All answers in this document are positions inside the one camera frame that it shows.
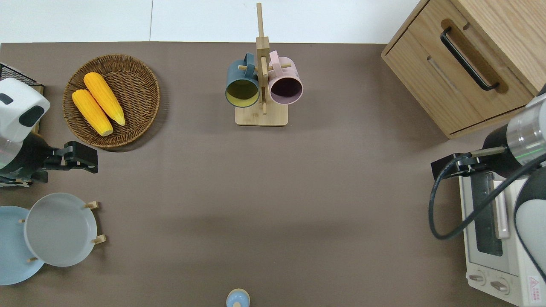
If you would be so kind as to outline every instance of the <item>wicker basket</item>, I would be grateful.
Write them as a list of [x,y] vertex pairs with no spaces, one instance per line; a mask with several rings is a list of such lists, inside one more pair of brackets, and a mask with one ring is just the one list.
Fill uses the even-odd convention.
[[[101,74],[125,116],[125,126],[110,120],[114,132],[101,137],[87,123],[72,101],[72,93],[86,88],[84,76],[89,72]],[[156,76],[144,63],[128,55],[104,55],[92,59],[72,75],[63,95],[63,113],[68,127],[82,141],[102,149],[127,145],[144,134],[152,125],[159,110],[159,84]]]

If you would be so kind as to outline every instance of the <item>mug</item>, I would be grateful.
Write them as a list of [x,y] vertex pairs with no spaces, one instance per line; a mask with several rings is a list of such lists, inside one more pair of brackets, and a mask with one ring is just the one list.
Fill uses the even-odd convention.
[[[269,56],[271,57],[269,66],[273,67],[273,70],[269,71],[269,96],[279,104],[292,104],[298,101],[303,94],[303,85],[294,61],[285,56],[279,57],[276,50],[269,53]],[[283,64],[291,66],[282,68]]]
[[258,73],[254,70],[254,55],[247,53],[244,60],[233,62],[228,68],[225,98],[238,108],[250,107],[258,101]]

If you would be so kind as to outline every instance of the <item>corn cob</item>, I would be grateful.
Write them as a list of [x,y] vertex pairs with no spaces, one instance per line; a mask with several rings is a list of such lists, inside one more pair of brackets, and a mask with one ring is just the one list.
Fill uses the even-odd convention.
[[104,78],[98,73],[87,73],[84,76],[84,83],[104,112],[118,124],[124,126],[123,110]]
[[101,136],[105,137],[112,134],[114,129],[112,124],[104,115],[104,112],[99,107],[97,101],[93,98],[88,90],[77,90],[72,93],[72,101],[80,110],[85,120],[97,131]]

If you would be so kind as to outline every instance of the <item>black wire basket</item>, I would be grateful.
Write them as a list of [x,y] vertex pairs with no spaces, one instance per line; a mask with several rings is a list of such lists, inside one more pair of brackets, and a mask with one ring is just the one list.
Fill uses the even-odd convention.
[[21,72],[18,72],[16,69],[4,64],[0,63],[0,81],[7,79],[7,78],[14,78],[21,82],[23,82],[26,85],[30,86],[43,86],[43,84],[40,84],[36,82],[36,80],[31,79]]

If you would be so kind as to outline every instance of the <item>wooden mug tree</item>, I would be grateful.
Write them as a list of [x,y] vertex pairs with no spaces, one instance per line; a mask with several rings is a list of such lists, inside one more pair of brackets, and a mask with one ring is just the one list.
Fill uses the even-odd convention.
[[[264,36],[264,25],[262,19],[262,4],[257,3],[258,10],[258,33],[256,38],[256,70],[258,71],[258,84],[260,87],[259,103],[247,108],[235,108],[235,122],[240,126],[286,126],[288,124],[288,106],[272,101],[269,95],[268,78],[269,71],[273,67],[268,66],[269,37]],[[246,66],[239,66],[239,69],[246,69]]]

